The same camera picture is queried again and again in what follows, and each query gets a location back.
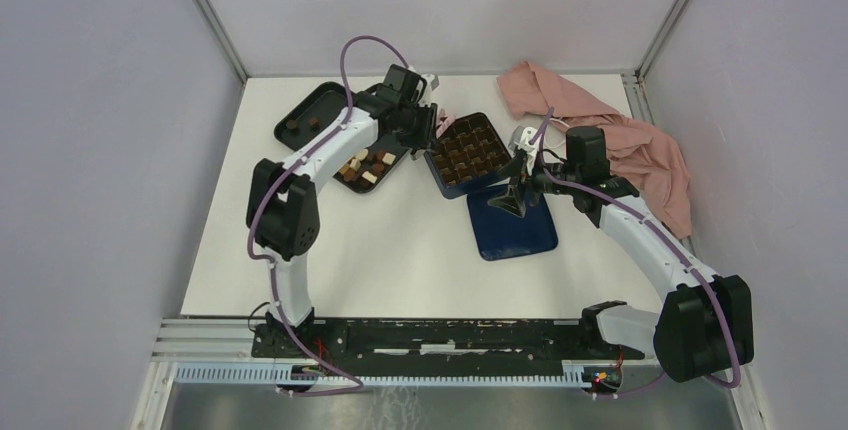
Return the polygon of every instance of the blue tray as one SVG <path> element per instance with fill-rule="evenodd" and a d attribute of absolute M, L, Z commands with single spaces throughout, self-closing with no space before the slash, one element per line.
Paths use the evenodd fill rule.
<path fill-rule="evenodd" d="M 471 226 L 483 260 L 521 257 L 556 248 L 559 238 L 545 197 L 542 196 L 538 205 L 532 207 L 528 196 L 525 202 L 527 213 L 524 218 L 519 218 L 487 203 L 505 190 L 506 185 L 496 185 L 470 193 L 467 197 Z"/>

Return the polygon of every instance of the cable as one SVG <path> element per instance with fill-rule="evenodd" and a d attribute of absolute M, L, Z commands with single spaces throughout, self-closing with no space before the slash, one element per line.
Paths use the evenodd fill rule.
<path fill-rule="evenodd" d="M 621 387 L 613 387 L 612 385 L 610 385 L 609 383 L 607 383 L 607 382 L 605 382 L 605 381 L 603 381 L 603 380 L 598 380 L 598 382 L 597 382 L 597 383 L 599 383 L 599 384 L 601 384 L 601 385 L 603 385 L 603 386 L 605 386 L 605 387 L 609 388 L 609 389 L 610 389 L 610 390 L 612 390 L 613 392 L 617 392 L 617 391 L 618 391 L 618 389 L 619 389 L 619 388 L 621 388 Z"/>
<path fill-rule="evenodd" d="M 322 367 L 324 367 L 327 370 L 329 370 L 330 372 L 335 373 L 336 375 L 338 375 L 340 377 L 346 378 L 346 379 L 348 379 L 348 380 L 350 380 L 350 381 L 352 381 L 353 383 L 356 384 L 355 387 L 334 388 L 334 389 L 331 389 L 331 390 L 321 390 L 319 392 L 306 392 L 306 393 L 289 392 L 289 395 L 295 395 L 295 396 L 298 396 L 298 397 L 322 397 L 322 396 L 343 395 L 345 393 L 358 392 L 358 391 L 362 390 L 363 388 L 365 388 L 365 384 L 362 383 L 362 380 L 360 380 L 360 379 L 356 378 L 355 376 L 345 372 L 341 368 L 321 359 L 321 357 L 319 357 L 318 355 L 315 355 L 315 352 L 310 350 L 306 345 L 303 344 L 303 342 L 299 338 L 297 338 L 297 334 L 294 333 L 294 328 L 292 328 L 291 324 L 289 323 L 289 319 L 286 318 L 286 314 L 283 312 L 283 306 L 280 304 L 281 303 L 280 302 L 280 295 L 277 292 L 277 272 L 275 272 L 274 270 L 276 270 L 276 268 L 271 270 L 271 296 L 274 297 L 274 304 L 276 305 L 277 310 L 279 310 L 279 312 L 280 312 L 280 317 L 283 321 L 283 327 L 285 327 L 286 333 L 289 334 L 289 338 L 291 339 L 291 341 L 294 342 L 294 344 L 297 345 L 298 348 L 300 348 L 300 351 L 305 353 L 307 357 L 311 358 L 312 360 L 315 360 Z"/>
<path fill-rule="evenodd" d="M 545 119 L 542 120 L 542 124 L 539 125 L 539 129 L 536 130 L 536 135 L 533 135 L 533 138 L 530 139 L 530 145 L 533 145 L 534 143 L 536 143 L 536 140 L 538 140 L 539 137 L 545 136 L 545 130 L 548 129 L 548 124 L 551 123 L 551 118 L 553 118 L 553 116 L 554 116 L 554 107 L 549 107 L 548 113 L 547 113 L 547 115 L 545 115 Z M 541 142 L 539 143 L 539 149 L 540 150 L 542 149 L 542 143 Z"/>
<path fill-rule="evenodd" d="M 324 346 L 324 342 L 322 342 L 320 338 L 315 339 L 315 345 L 318 346 L 318 357 L 321 358 L 321 360 L 324 360 L 324 361 L 330 362 L 330 363 L 336 363 L 333 360 L 332 352 L 330 352 L 329 348 Z M 324 352 L 327 352 L 327 356 L 329 356 L 330 358 L 324 358 Z"/>
<path fill-rule="evenodd" d="M 325 373 L 321 371 L 321 367 L 303 367 L 302 370 L 306 373 L 311 373 L 313 375 L 321 375 L 322 377 L 325 375 Z"/>
<path fill-rule="evenodd" d="M 424 79 L 421 75 L 418 76 L 418 81 L 421 82 L 421 92 L 418 93 L 418 98 L 415 99 L 415 104 L 421 103 L 421 100 L 424 98 L 424 93 L 427 90 L 427 80 Z"/>
<path fill-rule="evenodd" d="M 626 392 L 616 392 L 616 393 L 613 393 L 611 395 L 607 395 L 607 394 L 603 394 L 603 393 L 592 393 L 591 394 L 592 399 L 594 400 L 596 398 L 600 398 L 601 400 L 618 400 L 621 397 L 632 397 L 633 395 L 638 395 L 642 392 L 646 392 L 646 391 L 650 390 L 651 388 L 654 388 L 660 382 L 665 380 L 666 376 L 667 376 L 666 373 L 662 372 L 657 376 L 657 378 L 651 380 L 650 383 L 642 385 L 639 388 L 634 388 L 633 390 L 627 390 Z"/>
<path fill-rule="evenodd" d="M 551 116 L 553 115 L 553 111 L 554 111 L 553 107 L 551 107 L 548 110 L 548 114 L 545 117 L 545 121 L 542 122 L 542 125 L 539 127 L 539 131 L 536 132 L 536 135 L 533 137 L 533 140 L 530 141 L 530 143 L 533 143 L 534 140 L 537 140 L 537 139 L 539 139 L 539 137 L 542 137 L 541 139 L 539 139 L 539 151 L 540 152 L 544 151 L 545 130 L 547 129 L 548 123 L 550 122 Z M 614 199 L 614 198 L 612 198 L 612 197 L 610 197 L 610 196 L 608 196 L 604 193 L 601 193 L 601 192 L 599 192 L 599 191 L 597 191 L 593 188 L 589 188 L 586 185 L 582 185 L 582 184 L 577 183 L 577 182 L 569 182 L 569 181 L 566 181 L 566 180 L 560 180 L 560 179 L 554 177 L 553 175 L 551 175 L 551 172 L 549 172 L 547 168 L 543 167 L 542 170 L 545 172 L 545 175 L 547 175 L 547 177 L 549 179 L 551 179 L 552 182 L 554 182 L 558 185 L 563 185 L 565 187 L 571 187 L 571 188 L 576 188 L 578 190 L 582 190 L 584 192 L 587 192 L 591 195 L 594 195 L 594 196 L 600 198 L 601 200 L 604 200 L 604 201 L 606 201 L 606 202 L 608 202 L 612 205 L 615 205 L 616 207 L 619 207 L 622 210 L 626 211 L 627 213 L 633 215 L 634 217 L 639 219 L 640 222 L 644 223 L 645 226 L 650 228 L 651 231 L 654 232 L 657 235 L 657 237 L 659 237 L 660 241 L 662 241 L 665 244 L 665 246 L 668 247 L 669 250 L 671 250 L 671 252 L 674 254 L 674 256 L 677 257 L 677 259 L 680 261 L 680 263 L 683 264 L 683 266 L 685 266 L 688 269 L 688 271 L 692 274 L 692 276 L 695 277 L 695 280 L 697 280 L 698 283 L 701 285 L 701 287 L 704 288 L 704 291 L 707 294 L 707 298 L 710 299 L 710 303 L 712 304 L 713 309 L 715 309 L 716 318 L 718 319 L 718 325 L 721 328 L 721 333 L 722 333 L 722 336 L 724 337 L 724 343 L 727 346 L 727 353 L 730 356 L 730 366 L 731 366 L 731 369 L 732 369 L 733 378 L 729 382 L 721 380 L 720 378 L 717 378 L 713 375 L 707 375 L 706 377 L 709 380 L 717 383 L 718 385 L 720 385 L 724 388 L 736 388 L 736 387 L 738 387 L 739 384 L 742 382 L 742 370 L 739 367 L 739 355 L 736 354 L 736 346 L 733 344 L 733 335 L 730 334 L 730 325 L 728 325 L 728 323 L 727 323 L 727 317 L 724 316 L 724 311 L 721 308 L 721 304 L 718 301 L 718 297 L 716 296 L 715 291 L 713 291 L 712 287 L 710 287 L 709 283 L 707 283 L 707 280 L 703 277 L 703 275 L 701 275 L 701 273 L 698 272 L 698 269 L 695 268 L 694 264 L 689 260 L 689 258 L 679 248 L 677 248 L 677 245 L 675 245 L 674 242 L 672 242 L 671 238 L 668 235 L 666 235 L 665 232 L 663 232 L 656 224 L 654 224 L 654 222 L 652 222 L 651 220 L 648 220 L 645 215 L 643 215 L 641 212 L 637 211 L 636 209 L 631 208 L 630 206 L 625 205 L 624 203 L 621 203 L 618 200 L 616 200 L 616 199 Z M 646 386 L 653 385 L 653 383 L 656 383 L 656 381 L 658 381 L 658 380 L 659 379 L 655 380 L 654 382 L 652 382 L 652 383 L 650 383 Z"/>
<path fill-rule="evenodd" d="M 621 387 L 624 386 L 624 369 L 622 367 L 618 367 L 618 389 L 621 390 Z"/>
<path fill-rule="evenodd" d="M 560 157 L 559 155 L 557 155 L 557 153 L 556 153 L 555 151 L 551 150 L 550 148 L 546 148 L 546 149 L 542 150 L 542 153 L 543 153 L 543 154 L 547 153 L 548 155 L 550 155 L 550 156 L 552 156 L 552 157 L 556 158 L 557 160 L 559 160 L 559 161 L 560 161 L 560 162 L 562 162 L 562 163 L 565 163 L 565 162 L 566 162 L 566 160 L 565 160 L 564 158 L 562 158 L 562 157 Z"/>
<path fill-rule="evenodd" d="M 271 305 L 271 302 L 260 303 L 259 305 L 256 306 L 256 308 L 253 309 L 252 312 L 250 312 L 250 316 L 247 317 L 247 329 L 250 330 L 253 333 L 256 333 L 256 327 L 253 327 L 253 328 L 250 327 L 250 320 L 253 318 L 254 315 L 256 315 L 256 312 L 258 312 L 259 309 L 264 307 L 265 305 Z"/>
<path fill-rule="evenodd" d="M 559 123 L 559 124 L 561 124 L 561 125 L 565 125 L 565 128 L 571 128 L 571 125 L 569 125 L 569 124 L 568 124 L 568 122 L 566 122 L 566 121 L 565 121 L 564 119 L 562 119 L 562 118 L 551 117 L 551 120 L 553 120 L 554 122 L 557 122 L 557 123 Z M 559 148 L 559 147 L 561 147 L 561 146 L 565 145 L 565 140 L 566 140 L 566 139 L 565 139 L 565 132 L 563 132 L 562 140 L 560 140 L 560 142 L 559 142 L 559 143 L 557 143 L 556 145 L 551 146 L 551 144 L 550 144 L 550 143 L 548 143 L 548 137 L 547 137 L 547 135 L 545 135 L 545 146 L 546 146 L 546 147 L 548 147 L 549 149 L 557 149 L 557 148 Z"/>
<path fill-rule="evenodd" d="M 315 353 L 313 353 L 311 350 L 309 350 L 309 348 L 307 348 L 306 345 L 303 344 L 303 342 L 300 341 L 300 339 L 297 337 L 297 334 L 295 334 L 294 329 L 292 328 L 291 324 L 289 323 L 289 320 L 286 317 L 286 314 L 283 311 L 283 306 L 280 302 L 280 297 L 279 297 L 278 292 L 277 292 L 277 272 L 276 272 L 277 267 L 274 264 L 275 263 L 274 258 L 271 257 L 270 255 L 256 253 L 254 251 L 254 248 L 253 248 L 253 244 L 256 241 L 256 232 L 257 232 L 257 229 L 259 227 L 259 219 L 262 217 L 262 214 L 265 213 L 265 209 L 268 207 L 268 203 L 270 203 L 271 199 L 274 198 L 274 195 L 276 195 L 277 190 L 280 188 L 280 186 L 283 184 L 283 182 L 295 170 L 297 170 L 304 163 L 304 161 L 308 161 L 309 158 L 312 157 L 312 155 L 314 155 L 315 152 L 318 151 L 318 149 L 320 149 L 322 146 L 324 146 L 324 144 L 326 144 L 333 137 L 335 137 L 336 134 L 338 134 L 340 131 L 342 131 L 342 126 L 346 125 L 347 122 L 350 121 L 350 118 L 353 115 L 353 92 L 351 92 L 350 83 L 347 80 L 347 72 L 345 71 L 345 56 L 347 55 L 347 50 L 350 48 L 350 46 L 353 45 L 354 43 L 360 41 L 360 40 L 372 40 L 372 41 L 375 41 L 375 42 L 378 42 L 378 43 L 382 43 L 384 46 L 386 46 L 389 50 L 391 50 L 398 57 L 398 59 L 401 61 L 401 63 L 403 64 L 404 67 L 409 67 L 409 64 L 407 63 L 406 59 L 403 58 L 403 55 L 401 55 L 400 52 L 398 52 L 398 50 L 395 47 L 393 47 L 389 42 L 383 40 L 382 38 L 375 37 L 373 35 L 360 35 L 358 37 L 351 38 L 344 45 L 344 47 L 342 47 L 342 52 L 341 52 L 341 55 L 339 56 L 339 71 L 341 73 L 342 85 L 344 85 L 345 97 L 347 99 L 347 111 L 345 112 L 344 118 L 342 119 L 341 123 L 338 126 L 333 128 L 326 135 L 324 135 L 324 137 L 321 138 L 321 140 L 319 140 L 318 142 L 314 143 L 311 147 L 309 147 L 309 150 L 304 152 L 303 158 L 298 159 L 294 163 L 292 163 L 291 166 L 289 166 L 289 168 L 285 169 L 283 174 L 280 175 L 279 178 L 277 178 L 277 180 L 275 180 L 273 184 L 271 184 L 271 186 L 268 188 L 268 191 L 265 193 L 265 196 L 262 197 L 262 201 L 259 202 L 259 206 L 256 208 L 256 214 L 253 216 L 253 221 L 250 223 L 250 231 L 248 232 L 248 235 L 247 235 L 247 255 L 253 260 L 266 260 L 266 261 L 271 263 L 271 269 L 270 269 L 271 270 L 271 295 L 274 298 L 273 305 L 275 307 L 277 307 L 277 311 L 280 313 L 280 318 L 282 319 L 282 323 L 283 323 L 283 326 L 286 329 L 286 333 L 289 334 L 289 338 L 291 338 L 291 340 L 295 343 L 295 345 L 297 345 L 298 348 L 300 348 L 300 350 L 303 353 L 305 353 L 311 359 L 318 362 L 319 365 L 326 368 L 327 370 L 330 370 L 331 372 L 335 373 L 336 375 L 339 375 L 340 377 L 344 377 L 344 378 L 347 378 L 348 380 L 353 381 L 356 384 L 355 387 L 337 388 L 337 389 L 332 389 L 332 390 L 323 390 L 323 391 L 319 391 L 319 392 L 309 392 L 309 393 L 292 393 L 292 392 L 290 392 L 290 395 L 297 395 L 297 396 L 302 396 L 302 397 L 318 397 L 318 396 L 323 396 L 323 395 L 340 395 L 340 394 L 343 394 L 343 393 L 357 392 L 359 390 L 362 390 L 365 386 L 362 383 L 362 380 L 360 380 L 360 379 L 354 377 L 353 375 L 343 371 L 342 369 L 322 360 L 321 358 L 318 357 L 318 355 L 315 355 Z"/>
<path fill-rule="evenodd" d="M 624 365 L 624 345 L 618 346 L 618 360 L 615 361 L 615 366 L 612 367 L 613 371 L 620 370 L 621 366 Z"/>
<path fill-rule="evenodd" d="M 318 151 L 324 144 L 326 144 L 330 139 L 336 136 L 342 130 L 342 125 L 347 124 L 350 121 L 350 117 L 353 115 L 353 92 L 350 90 L 350 83 L 347 81 L 347 72 L 345 71 L 344 63 L 345 56 L 347 55 L 347 50 L 351 45 L 360 41 L 360 40 L 373 40 L 375 42 L 382 43 L 389 50 L 394 52 L 397 55 L 398 59 L 400 59 L 401 63 L 403 63 L 404 67 L 409 67 L 409 64 L 406 62 L 406 59 L 403 58 L 403 55 L 397 51 L 395 47 L 393 47 L 389 42 L 383 40 L 382 38 L 375 37 L 372 35 L 360 35 L 358 37 L 351 38 L 344 47 L 342 47 L 342 53 L 339 56 L 339 70 L 341 71 L 342 84 L 345 87 L 345 98 L 347 99 L 347 111 L 345 112 L 344 119 L 341 124 L 333 128 L 329 133 L 324 135 L 324 137 L 319 140 L 317 143 L 313 144 L 309 150 L 304 153 L 304 157 L 308 160 L 315 152 Z M 256 231 L 259 227 L 259 219 L 262 217 L 262 214 L 265 213 L 265 209 L 268 207 L 268 203 L 271 202 L 271 198 L 277 193 L 277 190 L 280 188 L 280 185 L 294 173 L 301 165 L 303 164 L 303 159 L 295 161 L 289 168 L 287 168 L 282 175 L 271 184 L 271 187 L 268 188 L 268 191 L 265 193 L 265 196 L 262 197 L 262 201 L 259 202 L 259 206 L 256 208 L 256 215 L 253 216 L 253 222 L 250 224 L 250 231 L 247 236 L 247 254 L 253 260 L 267 260 L 269 262 L 273 262 L 274 258 L 270 255 L 258 254 L 253 250 L 253 242 L 256 241 Z"/>

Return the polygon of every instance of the black plate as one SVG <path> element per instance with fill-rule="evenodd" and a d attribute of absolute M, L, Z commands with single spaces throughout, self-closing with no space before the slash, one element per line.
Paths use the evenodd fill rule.
<path fill-rule="evenodd" d="M 292 150 L 300 150 L 315 138 L 315 136 L 323 132 L 328 125 L 333 123 L 346 105 L 347 99 L 343 86 L 336 82 L 322 83 L 274 127 L 274 137 Z M 309 128 L 309 119 L 313 117 L 319 121 L 319 127 L 316 130 Z M 290 120 L 297 122 L 297 132 L 291 132 L 286 129 L 286 124 Z M 370 182 L 360 178 L 362 173 L 371 168 L 371 164 L 365 162 L 362 163 L 362 167 L 357 172 L 357 178 L 353 182 L 345 182 L 342 175 L 338 172 L 334 175 L 335 179 L 356 193 L 368 193 L 374 190 L 400 164 L 403 157 L 409 152 L 409 149 L 400 145 L 393 135 L 384 135 L 368 147 L 369 152 L 376 153 L 380 150 L 392 153 L 396 158 L 394 164 L 385 166 L 386 170 L 377 179 L 377 183 L 372 185 Z"/>
<path fill-rule="evenodd" d="M 303 356 L 270 314 L 266 314 L 265 323 L 256 325 L 254 333 L 252 357 Z M 625 358 L 644 358 L 630 348 L 591 343 L 580 320 L 394 320 L 310 315 L 297 333 L 307 345 L 318 340 L 331 347 L 335 364 L 359 376 L 561 376 L 563 360 L 615 360 L 622 350 Z M 421 353 L 426 344 L 444 343 L 458 349 L 495 351 L 451 358 Z M 407 349 L 408 353 L 378 352 L 385 348 Z"/>

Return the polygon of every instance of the black mounting base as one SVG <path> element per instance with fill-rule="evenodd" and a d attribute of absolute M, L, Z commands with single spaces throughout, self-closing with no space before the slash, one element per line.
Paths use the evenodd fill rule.
<path fill-rule="evenodd" d="M 358 376 L 561 376 L 563 360 L 616 360 L 618 346 L 589 343 L 579 320 L 312 318 L 298 337 Z M 644 355 L 624 349 L 626 358 Z M 251 356 L 302 358 L 280 322 L 266 315 Z"/>

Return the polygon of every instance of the black tray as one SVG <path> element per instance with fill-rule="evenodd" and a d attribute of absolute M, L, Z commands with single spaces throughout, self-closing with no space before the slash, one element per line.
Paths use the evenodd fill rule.
<path fill-rule="evenodd" d="M 274 127 L 274 137 L 292 150 L 300 150 L 332 124 L 346 106 L 347 98 L 343 86 L 336 82 L 322 83 Z M 309 128 L 308 121 L 312 117 L 319 120 L 319 127 L 316 130 Z M 286 129 L 286 124 L 290 120 L 297 122 L 297 133 L 292 133 Z M 368 193 L 374 190 L 409 152 L 407 147 L 398 143 L 394 135 L 384 135 L 368 147 L 369 153 L 376 153 L 380 150 L 392 153 L 396 158 L 394 164 L 385 166 L 386 169 L 377 179 L 377 183 L 372 185 L 371 182 L 361 178 L 361 175 L 371 168 L 372 164 L 367 162 L 362 162 L 362 167 L 356 172 L 354 181 L 345 182 L 344 177 L 338 172 L 334 175 L 335 179 L 356 193 Z"/>

